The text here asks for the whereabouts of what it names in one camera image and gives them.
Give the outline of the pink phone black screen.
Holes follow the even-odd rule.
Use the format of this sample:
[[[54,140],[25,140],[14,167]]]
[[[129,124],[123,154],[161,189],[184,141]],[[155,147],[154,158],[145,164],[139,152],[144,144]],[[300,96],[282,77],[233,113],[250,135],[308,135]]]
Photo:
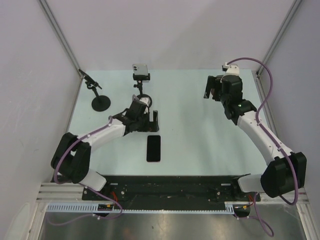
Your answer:
[[[161,136],[149,135],[147,137],[146,161],[157,163],[161,161]]]

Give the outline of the black tripod phone stand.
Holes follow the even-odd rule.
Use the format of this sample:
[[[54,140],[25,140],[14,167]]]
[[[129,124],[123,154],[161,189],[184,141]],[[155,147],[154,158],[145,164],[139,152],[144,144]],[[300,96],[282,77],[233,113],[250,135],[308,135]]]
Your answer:
[[[137,88],[139,91],[139,95],[137,95],[136,97],[139,100],[148,99],[147,104],[149,107],[151,107],[153,104],[152,98],[148,94],[143,93],[143,83],[150,81],[150,79],[151,79],[150,73],[148,73],[147,75],[138,75],[138,74],[133,73],[132,77],[133,77],[133,80],[136,81],[136,84],[134,84],[133,87]]]

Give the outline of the white phone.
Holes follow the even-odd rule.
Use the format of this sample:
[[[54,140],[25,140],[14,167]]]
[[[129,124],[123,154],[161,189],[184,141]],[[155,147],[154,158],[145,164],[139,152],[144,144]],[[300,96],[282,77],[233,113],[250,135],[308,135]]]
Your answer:
[[[132,65],[133,73],[137,76],[148,76],[149,71],[146,64],[134,63]]]

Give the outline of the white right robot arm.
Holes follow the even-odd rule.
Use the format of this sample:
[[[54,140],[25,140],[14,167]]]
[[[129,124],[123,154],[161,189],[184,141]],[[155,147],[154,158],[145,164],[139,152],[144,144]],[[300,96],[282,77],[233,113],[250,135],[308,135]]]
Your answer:
[[[293,152],[257,117],[257,108],[243,98],[243,82],[238,75],[208,76],[203,97],[222,104],[226,118],[247,134],[266,163],[262,174],[235,179],[230,188],[235,200],[242,201],[249,192],[263,192],[275,198],[304,187],[306,156]]]

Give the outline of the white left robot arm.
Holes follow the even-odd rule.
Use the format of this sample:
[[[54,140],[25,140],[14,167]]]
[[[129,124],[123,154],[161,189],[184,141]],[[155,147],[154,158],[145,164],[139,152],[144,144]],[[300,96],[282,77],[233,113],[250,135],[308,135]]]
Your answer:
[[[91,188],[98,199],[107,199],[111,188],[104,176],[90,169],[91,153],[132,132],[158,132],[158,112],[153,111],[151,121],[151,105],[152,99],[149,95],[135,96],[130,107],[110,116],[106,125],[83,135],[65,133],[50,163],[54,169],[54,181],[63,184],[64,182],[58,179],[58,174],[61,174],[66,182]]]

